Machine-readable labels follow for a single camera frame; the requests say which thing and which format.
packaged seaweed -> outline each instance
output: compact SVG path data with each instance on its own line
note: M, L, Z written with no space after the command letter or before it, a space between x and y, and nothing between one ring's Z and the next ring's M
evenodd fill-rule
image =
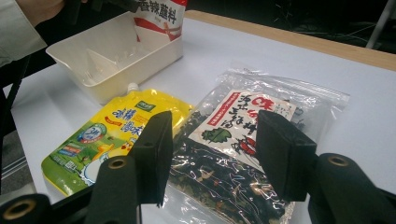
M229 223L287 223L255 158L257 113L276 112L318 141L348 95L310 83L231 69L194 108L175 138L170 183Z

label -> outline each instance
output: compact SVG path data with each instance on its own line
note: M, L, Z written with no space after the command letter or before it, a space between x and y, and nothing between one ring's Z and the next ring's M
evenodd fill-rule
M296 106L261 92L232 90L189 138L262 171L255 158L261 109L291 120Z
M137 103L136 107L144 111L150 112L155 107L155 105L151 105L144 101L140 101L139 103Z
M106 126L101 123L93 124L78 136L80 143L92 143L100 140L106 134Z
M71 142L67 143L66 145L64 145L64 147L62 147L58 153L69 156L69 157L75 157L78 155L78 153L81 152L81 150L83 150L84 147L79 146L77 144L73 144Z

sauce packet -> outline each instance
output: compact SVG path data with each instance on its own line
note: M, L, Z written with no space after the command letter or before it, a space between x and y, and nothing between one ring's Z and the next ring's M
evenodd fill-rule
M176 134L191 108L156 90L116 97L42 161L43 175L61 193L72 195L95 182L103 161L127 155L152 116L170 110Z

green leaf illustration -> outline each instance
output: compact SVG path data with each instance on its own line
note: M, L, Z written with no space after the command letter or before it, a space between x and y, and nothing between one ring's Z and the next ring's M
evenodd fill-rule
M202 133L204 140L208 140L209 143L223 143L227 142L228 138L232 137L228 130L217 128L212 131L206 130Z

white sleeve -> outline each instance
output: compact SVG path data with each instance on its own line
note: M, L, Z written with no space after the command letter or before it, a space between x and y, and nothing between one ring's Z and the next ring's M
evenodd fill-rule
M15 0L0 0L0 67L46 46Z

